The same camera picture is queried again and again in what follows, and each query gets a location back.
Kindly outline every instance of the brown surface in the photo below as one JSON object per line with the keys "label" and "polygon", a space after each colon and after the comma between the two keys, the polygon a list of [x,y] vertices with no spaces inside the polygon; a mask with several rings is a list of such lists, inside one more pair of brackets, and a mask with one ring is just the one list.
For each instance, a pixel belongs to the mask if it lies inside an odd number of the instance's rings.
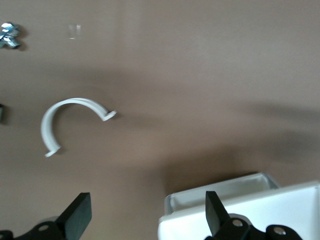
{"label": "brown surface", "polygon": [[[0,228],[21,234],[91,192],[82,239],[157,239],[168,193],[268,172],[319,179],[319,1],[3,0]],[[68,38],[68,25],[81,36]],[[49,159],[45,111],[56,115]]]}

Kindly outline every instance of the white curved object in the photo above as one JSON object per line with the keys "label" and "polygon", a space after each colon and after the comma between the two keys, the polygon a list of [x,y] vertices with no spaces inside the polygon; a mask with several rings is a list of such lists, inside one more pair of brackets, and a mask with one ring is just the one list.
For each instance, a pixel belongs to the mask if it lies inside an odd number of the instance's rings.
{"label": "white curved object", "polygon": [[55,154],[61,146],[57,143],[53,129],[52,122],[54,119],[54,115],[58,108],[65,104],[80,104],[86,106],[93,110],[102,121],[107,121],[116,115],[117,111],[108,111],[101,104],[87,98],[70,98],[67,100],[60,101],[54,105],[52,105],[44,114],[41,122],[41,136],[45,146],[48,148],[49,152],[45,155],[47,158]]}

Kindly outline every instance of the black mechanical part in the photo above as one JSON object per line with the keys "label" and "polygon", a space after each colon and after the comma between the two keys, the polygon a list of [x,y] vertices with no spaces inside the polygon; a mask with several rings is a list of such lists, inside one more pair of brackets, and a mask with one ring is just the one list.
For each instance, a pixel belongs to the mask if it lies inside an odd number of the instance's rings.
{"label": "black mechanical part", "polygon": [[80,193],[55,221],[42,222],[16,238],[2,230],[0,240],[79,240],[91,218],[90,193]]}
{"label": "black mechanical part", "polygon": [[206,192],[205,217],[212,234],[205,240],[302,240],[287,226],[270,225],[262,232],[243,219],[230,217],[215,191]]}

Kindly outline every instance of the white plastic ring segment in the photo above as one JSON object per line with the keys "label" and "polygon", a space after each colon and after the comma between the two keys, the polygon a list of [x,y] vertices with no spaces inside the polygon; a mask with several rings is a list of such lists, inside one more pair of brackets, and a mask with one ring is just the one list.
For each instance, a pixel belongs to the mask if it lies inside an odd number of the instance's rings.
{"label": "white plastic ring segment", "polygon": [[57,143],[55,139],[52,129],[52,123],[54,115],[57,112],[58,108],[65,104],[80,104],[86,106],[93,110],[102,119],[102,121],[107,121],[117,113],[117,111],[108,111],[96,101],[80,97],[66,99],[52,105],[45,112],[41,122],[41,136],[45,146],[49,150],[49,152],[45,155],[47,158],[55,154],[61,148],[61,146]]}

